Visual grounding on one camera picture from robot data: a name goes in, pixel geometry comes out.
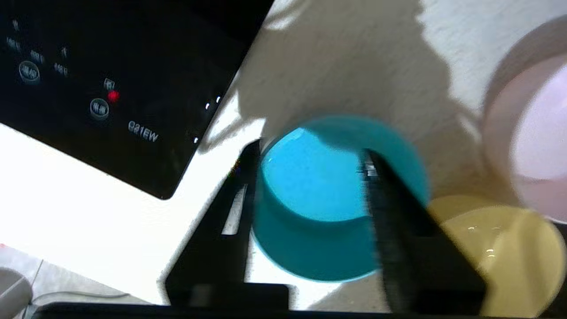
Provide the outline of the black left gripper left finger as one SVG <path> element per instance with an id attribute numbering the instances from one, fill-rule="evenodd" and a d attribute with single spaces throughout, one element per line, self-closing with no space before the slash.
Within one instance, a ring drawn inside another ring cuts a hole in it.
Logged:
<path id="1" fill-rule="evenodd" d="M 260 140 L 246 145 L 165 279 L 173 307 L 288 309 L 284 284 L 246 283 Z"/>

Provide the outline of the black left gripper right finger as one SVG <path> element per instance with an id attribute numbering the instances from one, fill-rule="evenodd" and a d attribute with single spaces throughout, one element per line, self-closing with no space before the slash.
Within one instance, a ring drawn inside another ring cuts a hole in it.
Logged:
<path id="1" fill-rule="evenodd" d="M 361 161 L 385 298 L 393 313 L 479 313 L 486 283 L 395 173 L 365 149 Z"/>

